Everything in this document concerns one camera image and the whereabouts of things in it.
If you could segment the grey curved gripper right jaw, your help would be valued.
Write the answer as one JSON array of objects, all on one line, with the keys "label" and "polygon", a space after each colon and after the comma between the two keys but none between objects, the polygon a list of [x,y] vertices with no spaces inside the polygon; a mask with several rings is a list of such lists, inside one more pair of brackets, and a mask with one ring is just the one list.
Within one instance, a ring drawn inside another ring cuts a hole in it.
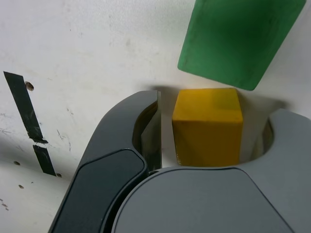
[{"label": "grey curved gripper right jaw", "polygon": [[114,233],[308,233],[311,121],[280,109],[260,158],[222,168],[165,168],[126,197]]}]

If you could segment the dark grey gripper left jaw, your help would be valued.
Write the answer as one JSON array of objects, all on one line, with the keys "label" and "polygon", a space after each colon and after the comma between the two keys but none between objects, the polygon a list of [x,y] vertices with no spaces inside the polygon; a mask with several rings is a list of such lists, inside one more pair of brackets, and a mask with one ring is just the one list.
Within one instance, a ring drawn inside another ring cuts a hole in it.
[{"label": "dark grey gripper left jaw", "polygon": [[99,122],[50,232],[111,232],[126,196],[161,167],[160,92],[140,91]]}]

